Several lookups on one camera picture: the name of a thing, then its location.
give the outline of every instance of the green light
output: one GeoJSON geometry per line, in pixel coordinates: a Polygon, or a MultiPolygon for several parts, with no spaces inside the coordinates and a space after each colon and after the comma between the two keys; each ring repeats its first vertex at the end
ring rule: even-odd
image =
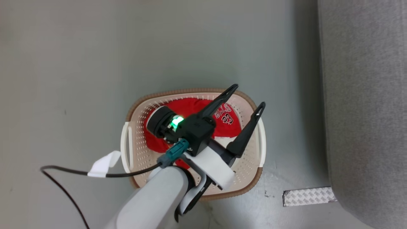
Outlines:
{"type": "Polygon", "coordinates": [[[174,127],[174,131],[177,130],[178,124],[183,120],[184,118],[181,116],[174,116],[174,119],[171,121],[171,126],[174,127]]]}

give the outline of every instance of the gray sofa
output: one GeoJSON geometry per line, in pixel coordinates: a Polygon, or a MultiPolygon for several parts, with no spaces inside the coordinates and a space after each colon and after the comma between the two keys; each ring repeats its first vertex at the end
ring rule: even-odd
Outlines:
{"type": "Polygon", "coordinates": [[[330,179],[344,209],[407,228],[407,1],[320,0],[330,179]]]}

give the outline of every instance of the cable connector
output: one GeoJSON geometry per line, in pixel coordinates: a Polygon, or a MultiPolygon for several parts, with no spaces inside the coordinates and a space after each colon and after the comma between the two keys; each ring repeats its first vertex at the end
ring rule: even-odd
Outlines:
{"type": "Polygon", "coordinates": [[[172,165],[189,147],[189,143],[185,139],[180,139],[164,155],[157,159],[157,163],[161,163],[161,168],[172,165]]]}

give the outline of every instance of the gray floor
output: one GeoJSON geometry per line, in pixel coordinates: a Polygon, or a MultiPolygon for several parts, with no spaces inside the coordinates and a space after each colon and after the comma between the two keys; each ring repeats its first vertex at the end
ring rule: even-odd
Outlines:
{"type": "MultiPolygon", "coordinates": [[[[338,203],[282,207],[284,190],[329,185],[318,47],[316,0],[1,0],[2,228],[83,228],[41,165],[89,169],[118,149],[143,95],[232,83],[267,103],[263,175],[183,228],[368,228],[338,203]]],[[[53,174],[91,228],[132,192],[127,179],[53,174]]]]}

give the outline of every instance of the black cable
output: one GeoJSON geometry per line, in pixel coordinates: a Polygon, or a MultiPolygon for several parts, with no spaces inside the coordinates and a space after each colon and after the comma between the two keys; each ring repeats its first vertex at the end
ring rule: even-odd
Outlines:
{"type": "MultiPolygon", "coordinates": [[[[106,174],[106,177],[129,177],[129,176],[135,176],[135,175],[140,175],[143,174],[145,172],[149,172],[157,167],[159,167],[161,165],[161,163],[157,163],[149,168],[146,168],[144,170],[140,170],[137,172],[131,172],[131,173],[119,173],[119,174],[106,174]]],[[[81,209],[79,208],[79,206],[76,204],[76,202],[74,201],[74,199],[72,198],[72,196],[68,193],[68,191],[66,191],[66,189],[58,182],[56,181],[50,174],[48,174],[46,171],[46,169],[54,169],[54,170],[60,170],[63,172],[68,172],[68,173],[73,173],[73,174],[77,174],[77,175],[83,175],[83,176],[87,176],[88,172],[85,171],[79,171],[79,170],[72,170],[72,169],[68,169],[68,168],[64,168],[64,167],[60,167],[60,166],[56,166],[56,165],[46,165],[46,166],[42,166],[40,168],[40,171],[47,176],[52,182],[54,182],[64,193],[65,195],[67,195],[67,197],[71,200],[71,202],[74,204],[75,208],[78,210],[79,214],[81,215],[82,221],[85,224],[86,229],[89,229],[88,223],[86,222],[85,217],[83,216],[83,213],[81,211],[81,209]]]]}

